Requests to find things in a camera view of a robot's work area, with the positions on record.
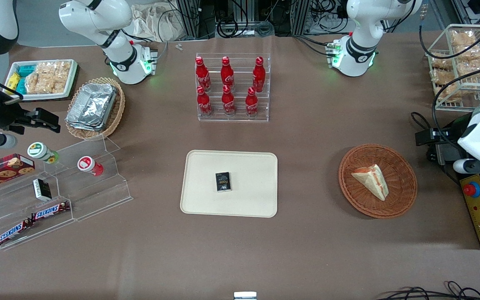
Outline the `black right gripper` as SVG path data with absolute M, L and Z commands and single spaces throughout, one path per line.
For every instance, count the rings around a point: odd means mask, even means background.
M 54 133 L 60 133 L 59 118 L 53 118 L 53 114 L 43 108 L 35 108 L 35 119 L 32 120 L 28 110 L 20 106 L 21 100 L 11 99 L 10 104 L 6 100 L 0 100 L 0 130 L 11 131 L 22 135 L 21 127 L 44 128 Z

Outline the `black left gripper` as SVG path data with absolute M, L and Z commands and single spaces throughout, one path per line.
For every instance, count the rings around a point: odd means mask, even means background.
M 438 165 L 451 165 L 458 159 L 466 159 L 468 153 L 461 148 L 458 144 L 458 140 L 468 127 L 468 117 L 459 117 L 448 125 L 444 129 L 425 129 L 415 133 L 415 146 L 435 145 L 439 144 L 439 152 L 436 146 L 428 146 L 427 160 L 435 162 Z

